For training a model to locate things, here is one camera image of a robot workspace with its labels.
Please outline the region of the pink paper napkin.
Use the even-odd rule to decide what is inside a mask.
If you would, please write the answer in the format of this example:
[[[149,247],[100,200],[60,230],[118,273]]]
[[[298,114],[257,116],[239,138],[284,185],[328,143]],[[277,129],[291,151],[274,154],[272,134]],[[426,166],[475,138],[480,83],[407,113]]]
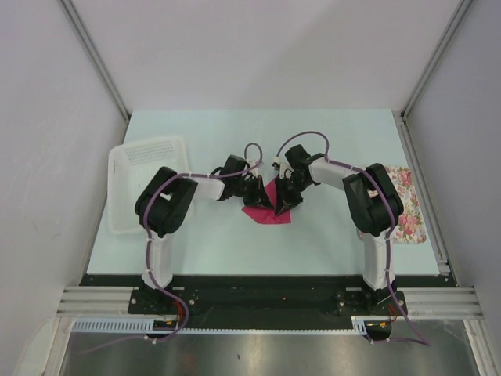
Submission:
[[[265,192],[267,193],[271,203],[276,205],[277,196],[275,180],[270,181],[266,185]],[[290,212],[276,215],[274,209],[249,208],[246,206],[242,208],[242,212],[253,219],[256,223],[262,225],[286,225],[292,223],[292,216]]]

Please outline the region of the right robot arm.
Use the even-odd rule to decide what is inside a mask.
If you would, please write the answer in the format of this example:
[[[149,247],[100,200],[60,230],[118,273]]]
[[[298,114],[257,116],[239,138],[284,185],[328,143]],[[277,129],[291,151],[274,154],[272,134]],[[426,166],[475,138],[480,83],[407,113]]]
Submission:
[[[384,289],[390,289],[392,234],[404,205],[386,168],[372,164],[359,168],[332,161],[324,154],[311,155],[296,145],[285,153],[286,160],[275,158],[277,215],[285,214],[303,201],[301,193],[310,186],[324,184],[341,190],[355,227],[362,233],[364,271],[362,278],[370,288],[361,294],[361,304],[370,314],[379,314],[389,305]]]

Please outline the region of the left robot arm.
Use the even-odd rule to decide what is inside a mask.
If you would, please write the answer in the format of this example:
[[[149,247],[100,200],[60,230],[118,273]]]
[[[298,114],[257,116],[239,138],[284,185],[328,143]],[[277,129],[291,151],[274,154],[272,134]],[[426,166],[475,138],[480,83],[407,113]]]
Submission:
[[[208,175],[178,173],[162,167],[140,194],[135,213],[146,231],[142,279],[150,287],[145,302],[154,312],[164,313],[172,306],[173,294],[165,289],[173,278],[169,237],[185,222],[194,201],[238,197],[246,208],[273,208],[258,174],[259,165],[259,161],[249,162],[232,154],[222,167]]]

